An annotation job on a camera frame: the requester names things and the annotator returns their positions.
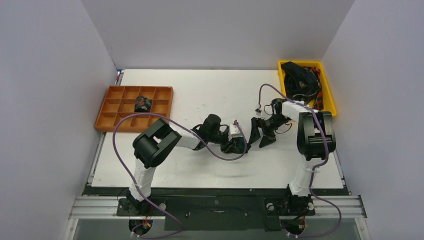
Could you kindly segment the green navy striped tie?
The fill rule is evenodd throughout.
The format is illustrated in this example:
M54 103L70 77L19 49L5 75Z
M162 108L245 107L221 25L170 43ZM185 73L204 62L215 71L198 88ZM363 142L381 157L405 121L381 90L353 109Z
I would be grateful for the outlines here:
M243 137L234 137L228 142L227 153L229 154L247 154L251 146L247 143L245 145L245 139Z

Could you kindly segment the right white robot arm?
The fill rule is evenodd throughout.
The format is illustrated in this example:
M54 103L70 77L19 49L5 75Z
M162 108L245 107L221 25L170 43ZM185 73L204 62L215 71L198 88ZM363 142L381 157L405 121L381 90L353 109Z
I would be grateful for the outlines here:
M261 117L261 109L251 118L249 145L260 141L259 147L276 142L275 131L282 125L297 124L296 145L302 155L294 177L288 184L290 195L282 199L283 209L294 214L302 207L300 197L311 195L312 183L319 168L328 162L329 154L336 148L336 135L333 129L333 115L303 105L301 102L275 98L271 102L272 114Z

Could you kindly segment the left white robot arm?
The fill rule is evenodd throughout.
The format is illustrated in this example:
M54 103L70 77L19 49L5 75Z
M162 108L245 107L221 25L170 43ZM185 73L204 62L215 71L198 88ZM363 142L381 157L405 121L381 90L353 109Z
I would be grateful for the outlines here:
M126 193L129 208L136 215L143 215L149 209L148 198L156 167L164 162L175 147L199 151L209 143L217 144L224 154L246 154L250 145L235 121L224 125L221 118L209 114L202 124L190 130L170 126L158 119L133 141L135 170L133 182Z

